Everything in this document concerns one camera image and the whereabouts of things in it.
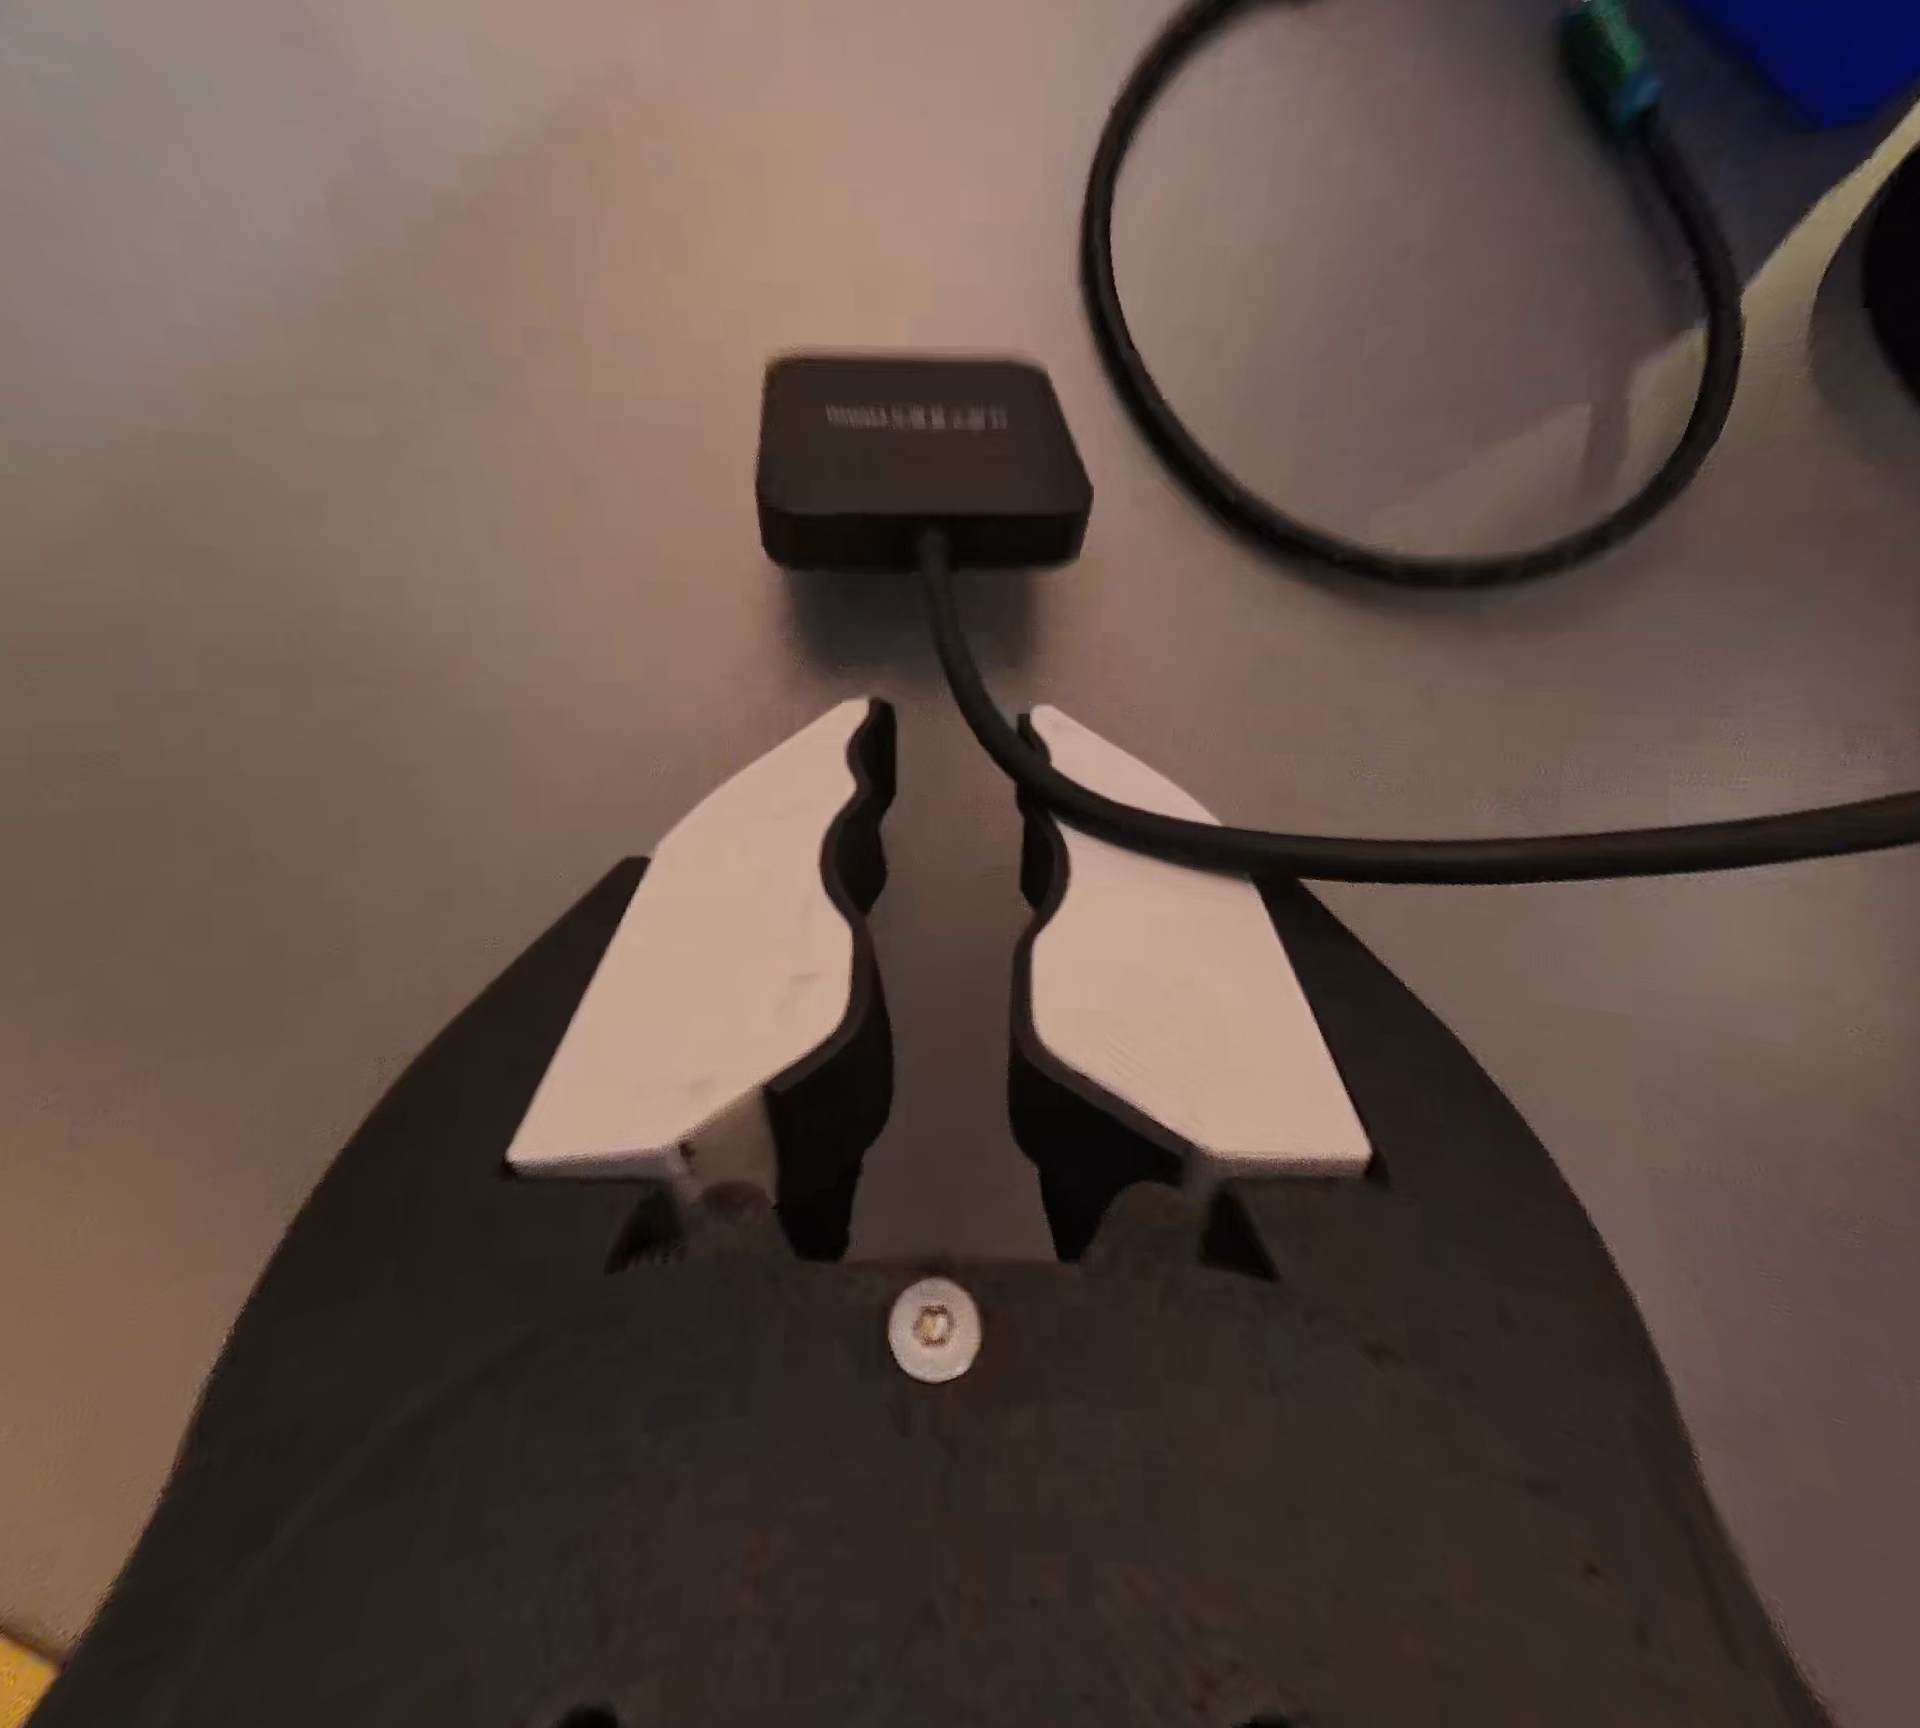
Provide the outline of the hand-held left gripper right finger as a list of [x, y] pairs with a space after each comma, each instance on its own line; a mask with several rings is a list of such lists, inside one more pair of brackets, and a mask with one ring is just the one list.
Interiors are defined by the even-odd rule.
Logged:
[[1360, 1182], [1374, 1144], [1262, 893], [1022, 800], [1006, 1118], [1054, 1255], [1134, 1187]]

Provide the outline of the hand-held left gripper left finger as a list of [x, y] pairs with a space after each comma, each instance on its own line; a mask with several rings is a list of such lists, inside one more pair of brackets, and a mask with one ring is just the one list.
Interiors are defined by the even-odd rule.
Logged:
[[505, 1154], [520, 1181], [764, 1196], [836, 1262], [895, 1045], [868, 915], [897, 717], [846, 699], [681, 815], [644, 866]]

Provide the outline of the black square adapter box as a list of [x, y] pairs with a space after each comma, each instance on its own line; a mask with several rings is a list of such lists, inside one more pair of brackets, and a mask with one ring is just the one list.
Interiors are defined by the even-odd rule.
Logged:
[[788, 352], [762, 380], [755, 523], [793, 574], [1080, 559], [1091, 485], [1049, 371], [1016, 358]]

